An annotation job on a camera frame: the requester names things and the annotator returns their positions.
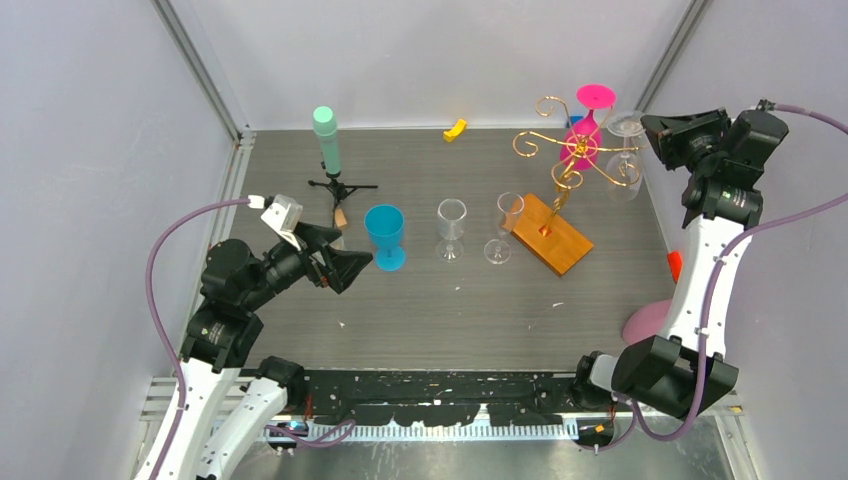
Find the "blue wine glass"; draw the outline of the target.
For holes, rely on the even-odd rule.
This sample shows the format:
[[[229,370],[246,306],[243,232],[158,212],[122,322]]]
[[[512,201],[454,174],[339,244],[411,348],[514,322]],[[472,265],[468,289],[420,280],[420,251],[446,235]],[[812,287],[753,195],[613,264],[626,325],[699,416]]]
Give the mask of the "blue wine glass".
[[[405,232],[405,218],[401,210],[389,204],[376,205],[366,213],[364,226],[376,247],[377,267],[386,272],[402,268],[406,252],[401,245]]]

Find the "pink wine glass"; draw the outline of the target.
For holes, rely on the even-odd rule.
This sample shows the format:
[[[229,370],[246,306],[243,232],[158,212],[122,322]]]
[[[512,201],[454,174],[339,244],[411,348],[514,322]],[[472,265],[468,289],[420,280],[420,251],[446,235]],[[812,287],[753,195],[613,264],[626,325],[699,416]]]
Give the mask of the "pink wine glass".
[[[577,90],[576,99],[587,109],[587,113],[583,120],[568,130],[564,141],[577,144],[580,140],[585,140],[586,147],[578,152],[575,147],[563,146],[560,150],[560,160],[566,164],[569,157],[572,157],[575,160],[573,170],[586,171],[595,165],[597,148],[602,145],[601,127],[594,114],[597,110],[609,111],[616,102],[616,93],[602,84],[587,84]]]

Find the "clear plain wine glass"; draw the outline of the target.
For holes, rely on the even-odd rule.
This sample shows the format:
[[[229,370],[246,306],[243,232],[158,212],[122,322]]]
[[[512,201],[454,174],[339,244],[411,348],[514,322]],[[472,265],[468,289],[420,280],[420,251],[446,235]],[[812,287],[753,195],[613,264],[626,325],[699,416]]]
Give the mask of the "clear plain wine glass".
[[[437,208],[437,226],[440,241],[438,256],[447,263],[458,261],[464,253],[462,237],[465,231],[467,207],[456,198],[444,199]]]

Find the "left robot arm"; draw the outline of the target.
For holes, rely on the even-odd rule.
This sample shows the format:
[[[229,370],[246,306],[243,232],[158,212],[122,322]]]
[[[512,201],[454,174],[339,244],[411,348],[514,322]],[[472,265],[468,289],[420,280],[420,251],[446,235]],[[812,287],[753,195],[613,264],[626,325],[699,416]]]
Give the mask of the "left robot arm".
[[[201,275],[204,300],[179,350],[180,385],[139,479],[228,479],[271,419],[298,412],[308,383],[301,365],[264,359],[239,404],[213,425],[263,323],[257,310],[301,279],[341,294],[368,266],[370,252],[337,250],[335,228],[300,222],[263,258],[239,239],[214,245]]]

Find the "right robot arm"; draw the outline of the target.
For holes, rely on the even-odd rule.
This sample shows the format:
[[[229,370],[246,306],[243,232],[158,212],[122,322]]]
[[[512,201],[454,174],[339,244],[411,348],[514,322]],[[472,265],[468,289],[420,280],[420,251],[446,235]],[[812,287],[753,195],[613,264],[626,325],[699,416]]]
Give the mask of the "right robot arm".
[[[584,410],[624,395],[680,420],[698,415],[730,393],[738,368],[725,360],[726,313],[742,256],[759,225],[764,200],[755,184],[789,133],[762,109],[730,117],[724,109],[640,119],[657,158],[690,174],[682,270],[658,332],[620,355],[581,358],[570,385]]]

